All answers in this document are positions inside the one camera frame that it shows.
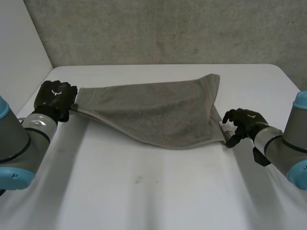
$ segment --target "robotic hand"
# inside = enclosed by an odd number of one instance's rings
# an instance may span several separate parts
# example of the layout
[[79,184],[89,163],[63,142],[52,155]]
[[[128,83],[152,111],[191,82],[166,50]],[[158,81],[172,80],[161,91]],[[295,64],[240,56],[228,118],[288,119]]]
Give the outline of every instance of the robotic hand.
[[44,82],[35,99],[34,111],[22,124],[0,97],[0,195],[5,190],[30,185],[58,122],[68,121],[76,95],[77,87],[67,82]]
[[254,142],[255,162],[262,166],[273,164],[296,187],[307,190],[307,91],[300,92],[282,133],[268,125],[257,112],[237,109],[226,112],[223,123],[234,122],[235,134],[226,142],[228,148],[242,139]]

